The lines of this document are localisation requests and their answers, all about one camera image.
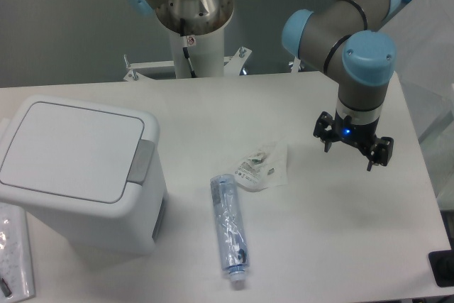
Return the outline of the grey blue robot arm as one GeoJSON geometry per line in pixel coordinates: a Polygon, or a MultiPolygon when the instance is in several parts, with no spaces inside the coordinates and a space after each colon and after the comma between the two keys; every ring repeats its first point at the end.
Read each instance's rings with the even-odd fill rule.
{"type": "MultiPolygon", "coordinates": [[[[322,13],[299,10],[282,30],[282,46],[305,65],[338,84],[334,115],[322,113],[314,135],[360,151],[369,166],[389,163],[394,141],[376,134],[396,47],[379,32],[401,0],[333,0],[322,13]]],[[[173,42],[178,78],[224,74],[223,43],[215,42],[233,15],[233,0],[128,0],[143,15],[154,13],[173,42]]]]}

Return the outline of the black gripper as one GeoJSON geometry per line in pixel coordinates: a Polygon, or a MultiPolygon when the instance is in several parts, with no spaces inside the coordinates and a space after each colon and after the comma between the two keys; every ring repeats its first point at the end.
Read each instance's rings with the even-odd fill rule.
{"type": "Polygon", "coordinates": [[[379,119],[365,125],[353,124],[342,119],[338,113],[334,118],[322,111],[316,120],[313,135],[324,145],[323,150],[327,153],[332,143],[342,142],[357,148],[361,153],[367,154],[367,171],[370,172],[375,165],[388,166],[392,157],[394,139],[376,136],[379,119]]]}

